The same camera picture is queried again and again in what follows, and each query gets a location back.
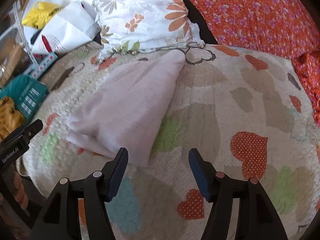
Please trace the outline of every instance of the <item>orange flower print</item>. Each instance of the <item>orange flower print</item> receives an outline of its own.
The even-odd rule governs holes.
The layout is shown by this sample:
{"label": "orange flower print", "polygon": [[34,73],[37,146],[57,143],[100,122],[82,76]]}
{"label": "orange flower print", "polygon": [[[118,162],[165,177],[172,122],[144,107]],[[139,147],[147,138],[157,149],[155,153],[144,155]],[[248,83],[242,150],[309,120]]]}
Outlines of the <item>orange flower print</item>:
{"label": "orange flower print", "polygon": [[141,22],[144,19],[144,17],[138,13],[134,15],[134,18],[130,21],[130,23],[126,23],[125,27],[128,28],[128,31],[134,32],[135,28],[138,27],[138,23]]}
{"label": "orange flower print", "polygon": [[183,33],[184,36],[186,36],[189,29],[189,23],[187,21],[188,10],[182,0],[173,1],[174,4],[169,5],[167,9],[174,10],[176,12],[169,13],[164,17],[167,20],[174,20],[169,25],[169,32],[174,32],[183,26]]}

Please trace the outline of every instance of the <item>yellow fabric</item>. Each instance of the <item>yellow fabric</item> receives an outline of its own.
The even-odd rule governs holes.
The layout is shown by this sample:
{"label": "yellow fabric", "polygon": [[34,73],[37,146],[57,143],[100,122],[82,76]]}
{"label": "yellow fabric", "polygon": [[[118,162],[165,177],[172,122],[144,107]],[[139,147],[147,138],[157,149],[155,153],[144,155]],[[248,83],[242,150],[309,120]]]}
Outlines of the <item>yellow fabric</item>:
{"label": "yellow fabric", "polygon": [[41,30],[63,7],[50,2],[37,2],[21,24]]}
{"label": "yellow fabric", "polygon": [[14,102],[9,97],[0,100],[0,141],[3,141],[17,127],[23,125],[23,115],[14,108]]}

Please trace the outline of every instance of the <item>human hand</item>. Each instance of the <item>human hand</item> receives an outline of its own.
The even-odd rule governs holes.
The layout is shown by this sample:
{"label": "human hand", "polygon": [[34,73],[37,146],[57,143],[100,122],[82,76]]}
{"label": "human hand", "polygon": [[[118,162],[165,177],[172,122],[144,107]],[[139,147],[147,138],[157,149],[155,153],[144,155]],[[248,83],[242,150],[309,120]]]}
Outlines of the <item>human hand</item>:
{"label": "human hand", "polygon": [[14,187],[17,189],[17,192],[14,195],[14,199],[17,202],[19,202],[21,208],[24,210],[27,208],[29,200],[26,192],[24,191],[22,178],[17,172],[14,172],[13,184],[14,184]]}

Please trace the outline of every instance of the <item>teal package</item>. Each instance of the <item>teal package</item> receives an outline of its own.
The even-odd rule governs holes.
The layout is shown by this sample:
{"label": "teal package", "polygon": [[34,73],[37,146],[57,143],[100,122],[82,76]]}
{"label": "teal package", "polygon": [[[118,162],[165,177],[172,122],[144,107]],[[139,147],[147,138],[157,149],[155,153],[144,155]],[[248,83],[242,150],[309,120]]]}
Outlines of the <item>teal package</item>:
{"label": "teal package", "polygon": [[16,108],[26,119],[25,125],[28,125],[31,121],[47,95],[48,89],[46,86],[30,78],[16,104]]}
{"label": "teal package", "polygon": [[19,75],[15,77],[9,82],[9,84],[1,89],[0,99],[4,97],[12,98],[14,105],[17,106],[20,95],[28,85],[30,79],[31,78],[27,75]]}

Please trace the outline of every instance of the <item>floral pillowcase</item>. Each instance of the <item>floral pillowcase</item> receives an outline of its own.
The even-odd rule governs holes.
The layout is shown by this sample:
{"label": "floral pillowcase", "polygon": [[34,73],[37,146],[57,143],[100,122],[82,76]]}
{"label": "floral pillowcase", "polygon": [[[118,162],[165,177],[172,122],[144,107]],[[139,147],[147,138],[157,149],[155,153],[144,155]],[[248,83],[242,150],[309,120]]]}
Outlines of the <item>floral pillowcase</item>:
{"label": "floral pillowcase", "polygon": [[204,46],[182,0],[93,0],[92,6],[103,45],[97,64],[113,53]]}

